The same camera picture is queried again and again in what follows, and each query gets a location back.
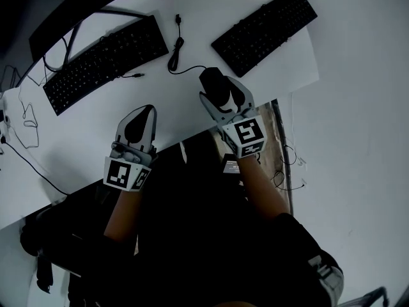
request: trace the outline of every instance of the desk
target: desk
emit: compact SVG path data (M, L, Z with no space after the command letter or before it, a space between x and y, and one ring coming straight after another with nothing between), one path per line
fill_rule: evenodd
M170 51L178 36L174 18L179 13L185 45L180 53L178 71L204 65L219 67L223 74L234 77L210 44L268 1L115 0L109 6L154 14ZM90 16L80 27L72 56L130 21L135 20L117 15ZM47 63L61 65L64 53L60 41L47 53ZM53 112L42 88L26 78L21 87L21 99L25 105L33 104L39 123L40 147L25 151L12 133L10 144L61 190L72 193L103 177L104 157L109 155L120 120L140 106L152 104L157 109L154 145L158 150L213 127L215 123L199 100L200 68L183 75L171 75L166 66L170 56L135 70L146 74L142 78L107 83L60 116ZM30 76L40 82L44 77L42 61L32 69ZM318 70L307 29L298 32L240 79L251 90L258 106L317 80ZM7 114L23 142L35 143L35 130L22 126L18 94L18 88L4 94ZM27 114L27 119L31 119L31 113ZM0 156L0 228L62 197L9 147L3 146L3 150L4 155Z

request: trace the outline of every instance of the black keyboard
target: black keyboard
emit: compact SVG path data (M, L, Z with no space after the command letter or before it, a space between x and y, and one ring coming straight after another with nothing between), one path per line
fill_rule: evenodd
M169 53L154 16L112 33L77 56L46 84L57 115L118 76Z
M212 47L242 77L316 17L307 0L273 0L234 25Z

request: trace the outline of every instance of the person's right arm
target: person's right arm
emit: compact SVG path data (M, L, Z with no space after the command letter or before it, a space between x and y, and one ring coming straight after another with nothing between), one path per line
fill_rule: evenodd
M274 219L279 214L289 214L289 208L275 189L255 156L237 159L249 202L264 219Z

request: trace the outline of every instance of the forearm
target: forearm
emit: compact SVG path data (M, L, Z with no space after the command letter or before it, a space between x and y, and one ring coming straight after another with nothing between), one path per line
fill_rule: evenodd
M141 200L141 192L122 191L104 235L116 242L136 242Z
M249 202L265 219L273 219L289 208L258 164L255 156L237 160Z

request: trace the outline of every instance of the white marker cube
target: white marker cube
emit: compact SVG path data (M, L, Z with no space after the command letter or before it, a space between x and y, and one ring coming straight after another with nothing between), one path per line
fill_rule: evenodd
M262 152L267 134L260 115L223 126L224 141L238 158Z
M140 191L151 169L140 164L105 157L104 184L124 191Z

